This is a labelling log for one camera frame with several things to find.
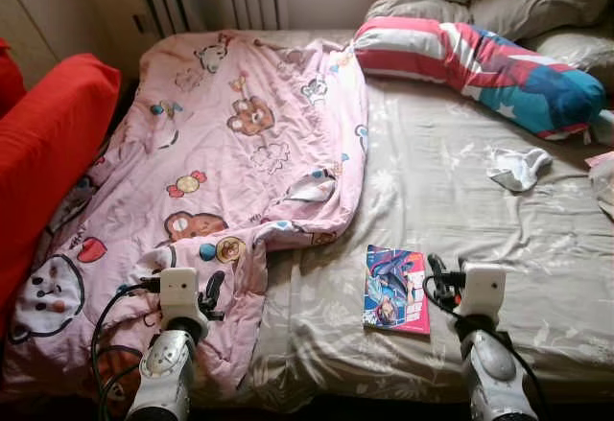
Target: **bed sheet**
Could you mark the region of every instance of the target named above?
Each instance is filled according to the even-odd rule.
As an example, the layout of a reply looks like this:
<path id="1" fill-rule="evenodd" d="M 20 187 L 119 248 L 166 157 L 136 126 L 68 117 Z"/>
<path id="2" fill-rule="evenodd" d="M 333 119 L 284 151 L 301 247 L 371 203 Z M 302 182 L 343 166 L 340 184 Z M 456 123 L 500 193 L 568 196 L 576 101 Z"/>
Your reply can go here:
<path id="1" fill-rule="evenodd" d="M 430 305 L 431 335 L 362 325 L 368 244 L 500 261 L 500 313 L 553 401 L 612 400 L 614 224 L 592 197 L 581 138 L 547 143 L 446 87 L 367 80 L 361 203 L 329 246 L 269 259 L 259 338 L 236 403 L 298 409 L 322 392 L 421 402 L 466 400 L 457 337 Z M 547 150 L 552 166 L 515 195 L 486 176 L 494 148 Z M 196 405 L 214 402 L 195 391 Z"/>

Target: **red white and blue pillow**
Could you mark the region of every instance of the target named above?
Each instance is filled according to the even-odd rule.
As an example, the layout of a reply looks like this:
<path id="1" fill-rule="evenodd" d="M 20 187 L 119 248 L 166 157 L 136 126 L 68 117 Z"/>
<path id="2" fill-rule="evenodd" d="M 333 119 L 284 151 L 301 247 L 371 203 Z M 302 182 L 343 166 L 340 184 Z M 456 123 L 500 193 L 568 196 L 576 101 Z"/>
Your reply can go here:
<path id="1" fill-rule="evenodd" d="M 585 130 L 605 105 L 592 76 L 466 23 L 376 17 L 354 51 L 367 74 L 445 83 L 546 139 Z"/>

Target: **red cushion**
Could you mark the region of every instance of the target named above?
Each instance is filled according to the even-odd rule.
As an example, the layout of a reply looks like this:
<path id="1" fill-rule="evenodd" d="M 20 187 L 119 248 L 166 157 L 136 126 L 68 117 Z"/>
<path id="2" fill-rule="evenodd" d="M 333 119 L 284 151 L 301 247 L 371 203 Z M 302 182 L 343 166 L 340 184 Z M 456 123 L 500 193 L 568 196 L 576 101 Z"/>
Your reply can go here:
<path id="1" fill-rule="evenodd" d="M 19 68 L 9 57 L 9 44 L 0 38 L 0 119 L 25 94 Z"/>
<path id="2" fill-rule="evenodd" d="M 119 84 L 119 71 L 77 55 L 0 120 L 0 336 L 40 232 L 104 139 Z"/>

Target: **magazine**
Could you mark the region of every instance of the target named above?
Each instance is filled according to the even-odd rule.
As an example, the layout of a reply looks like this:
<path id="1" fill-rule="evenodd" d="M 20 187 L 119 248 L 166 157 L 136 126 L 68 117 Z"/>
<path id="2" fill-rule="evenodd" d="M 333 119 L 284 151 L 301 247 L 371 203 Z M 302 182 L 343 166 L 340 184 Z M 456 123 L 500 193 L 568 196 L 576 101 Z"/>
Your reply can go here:
<path id="1" fill-rule="evenodd" d="M 385 330 L 430 334 L 423 279 L 422 253 L 368 246 L 363 324 Z"/>

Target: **black cable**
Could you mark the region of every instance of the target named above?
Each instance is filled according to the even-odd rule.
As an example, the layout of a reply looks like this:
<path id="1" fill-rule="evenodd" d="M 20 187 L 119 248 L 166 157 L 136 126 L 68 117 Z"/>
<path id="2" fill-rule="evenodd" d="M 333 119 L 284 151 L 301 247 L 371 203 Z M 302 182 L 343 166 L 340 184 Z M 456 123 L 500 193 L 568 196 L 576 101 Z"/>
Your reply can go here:
<path id="1" fill-rule="evenodd" d="M 485 329 L 482 325 L 480 325 L 479 323 L 475 322 L 474 320 L 471 320 L 470 318 L 467 318 L 465 316 L 461 316 L 460 314 L 457 314 L 454 311 L 452 311 L 450 308 L 440 304 L 431 295 L 431 293 L 429 292 L 428 283 L 429 283 L 429 280 L 431 280 L 431 279 L 435 280 L 435 276 L 434 275 L 427 275 L 424 278 L 424 280 L 422 281 L 422 291 L 424 291 L 424 294 L 426 294 L 426 297 L 429 298 L 429 301 L 431 301 L 438 308 L 440 308 L 442 311 L 448 313 L 450 316 L 452 316 L 456 320 L 464 322 L 464 323 L 470 325 L 472 328 L 475 328 L 477 330 L 482 330 L 484 333 L 486 333 L 491 338 L 496 340 L 499 344 L 504 346 L 507 349 L 507 351 L 514 357 L 514 359 L 516 359 L 521 364 L 521 366 L 525 369 L 525 371 L 527 372 L 527 374 L 531 378 L 531 380 L 533 382 L 533 385 L 535 386 L 535 390 L 537 392 L 537 398 L 539 399 L 539 403 L 542 406 L 542 409 L 544 410 L 544 414 L 546 415 L 546 420 L 547 421 L 552 420 L 553 418 L 551 417 L 550 410 L 548 409 L 548 402 L 546 401 L 546 396 L 544 395 L 544 392 L 543 392 L 543 390 L 541 388 L 541 384 L 539 383 L 539 380 L 535 376 L 535 373 L 533 373 L 533 370 L 531 369 L 529 364 L 520 356 L 520 354 L 518 354 L 516 352 L 516 350 L 509 343 L 507 343 L 499 335 L 497 335 L 496 333 L 494 333 L 494 332 L 492 332 L 492 331 L 490 331 L 488 329 Z"/>
<path id="2" fill-rule="evenodd" d="M 145 284 L 130 285 L 128 287 L 122 288 L 106 304 L 105 308 L 103 309 L 103 312 L 100 314 L 100 317 L 98 318 L 98 321 L 96 322 L 96 327 L 94 328 L 94 333 L 92 334 L 92 341 L 90 343 L 90 355 L 91 355 L 92 373 L 94 374 L 94 380 L 96 382 L 96 387 L 98 389 L 98 399 L 99 400 L 101 400 L 101 397 L 103 395 L 103 383 L 101 381 L 100 372 L 98 371 L 97 346 L 98 346 L 98 337 L 100 336 L 100 333 L 103 329 L 103 324 L 105 323 L 106 315 L 108 314 L 110 309 L 113 307 L 113 305 L 117 302 L 117 300 L 119 300 L 119 298 L 121 298 L 125 294 L 128 294 L 134 290 L 144 289 L 144 288 L 146 288 Z"/>
<path id="3" fill-rule="evenodd" d="M 108 415 L 106 412 L 106 398 L 108 397 L 108 393 L 113 387 L 113 385 L 117 383 L 119 380 L 121 380 L 122 378 L 124 378 L 126 375 L 128 375 L 129 373 L 137 369 L 138 366 L 139 366 L 139 363 L 135 363 L 134 365 L 129 366 L 128 368 L 126 368 L 125 370 L 113 376 L 110 380 L 108 380 L 105 388 L 103 389 L 103 393 L 100 397 L 100 402 L 98 405 L 98 421 L 107 421 L 108 419 Z"/>

